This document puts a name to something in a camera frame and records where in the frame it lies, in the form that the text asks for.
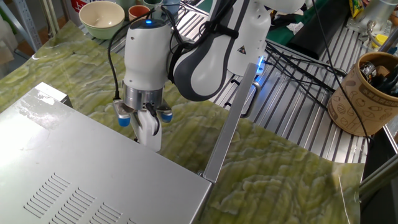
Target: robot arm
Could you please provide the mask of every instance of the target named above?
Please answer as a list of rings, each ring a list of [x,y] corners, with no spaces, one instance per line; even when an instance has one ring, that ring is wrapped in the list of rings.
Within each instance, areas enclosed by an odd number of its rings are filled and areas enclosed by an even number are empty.
[[[209,21],[216,19],[228,4],[220,25],[239,32],[238,38],[214,32],[174,66],[174,81],[188,100],[203,101],[216,95],[224,84],[226,72],[244,75],[249,63],[259,64],[264,56],[265,39],[271,18],[264,5],[282,12],[295,12],[305,2],[288,0],[214,1]]]
[[[133,23],[126,37],[123,100],[114,101],[119,123],[131,123],[141,144],[160,150],[162,131],[155,111],[170,120],[171,109],[163,100],[167,77],[186,99],[210,99],[221,90],[227,72],[244,75],[249,63],[262,62],[271,26],[264,5],[294,12],[304,1],[213,1],[203,36],[194,44],[180,39],[171,60],[169,44],[178,31],[153,19]]]

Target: brown cup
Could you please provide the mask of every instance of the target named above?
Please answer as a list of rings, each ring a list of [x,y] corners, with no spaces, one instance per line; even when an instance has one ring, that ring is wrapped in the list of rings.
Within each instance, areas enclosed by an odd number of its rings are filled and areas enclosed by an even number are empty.
[[[130,21],[132,21],[133,19],[144,15],[145,13],[149,12],[150,9],[146,6],[141,6],[141,5],[137,5],[137,6],[132,6],[129,9],[129,18]]]
[[[383,65],[392,71],[398,64],[398,58],[382,52],[364,54],[341,83],[358,112],[366,132],[372,135],[398,114],[398,98],[380,92],[365,80],[359,70],[364,62],[371,62],[376,67]],[[357,115],[340,87],[329,99],[328,111],[332,120],[341,129],[350,134],[365,136]]]

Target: cream bowl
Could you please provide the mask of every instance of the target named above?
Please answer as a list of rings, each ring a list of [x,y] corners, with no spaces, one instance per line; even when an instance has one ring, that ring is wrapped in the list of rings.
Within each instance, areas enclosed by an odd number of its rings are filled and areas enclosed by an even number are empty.
[[[122,26],[124,10],[113,2],[95,1],[80,9],[79,18],[93,37],[108,40]]]

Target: ventilation slot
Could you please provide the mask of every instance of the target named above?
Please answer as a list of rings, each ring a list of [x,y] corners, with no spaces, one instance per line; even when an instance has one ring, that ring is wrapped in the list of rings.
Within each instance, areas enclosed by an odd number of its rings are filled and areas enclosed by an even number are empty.
[[[116,211],[115,209],[103,203],[99,207],[99,209],[95,212],[92,220],[90,220],[90,223],[92,224],[116,223],[121,215],[122,213]]]
[[[94,197],[78,188],[61,207],[61,210],[55,214],[50,223],[76,224],[94,200]]]
[[[131,221],[131,218],[130,218],[129,221],[127,221],[127,224],[137,224],[137,223]]]
[[[42,218],[69,185],[65,179],[53,174],[24,205],[24,209]]]

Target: green marble surface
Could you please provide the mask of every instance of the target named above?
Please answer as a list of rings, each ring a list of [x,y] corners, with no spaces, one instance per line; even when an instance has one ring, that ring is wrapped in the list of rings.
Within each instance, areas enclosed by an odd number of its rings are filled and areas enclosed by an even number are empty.
[[[122,80],[124,60],[113,55],[113,62]],[[0,112],[40,82],[69,94],[77,111],[133,138],[132,128],[119,127],[114,115],[106,49],[72,23],[0,80]],[[170,83],[164,95],[174,119],[162,124],[159,153],[203,170],[228,112],[209,101],[188,101]],[[363,164],[330,162],[241,119],[198,223],[359,223],[362,172]]]

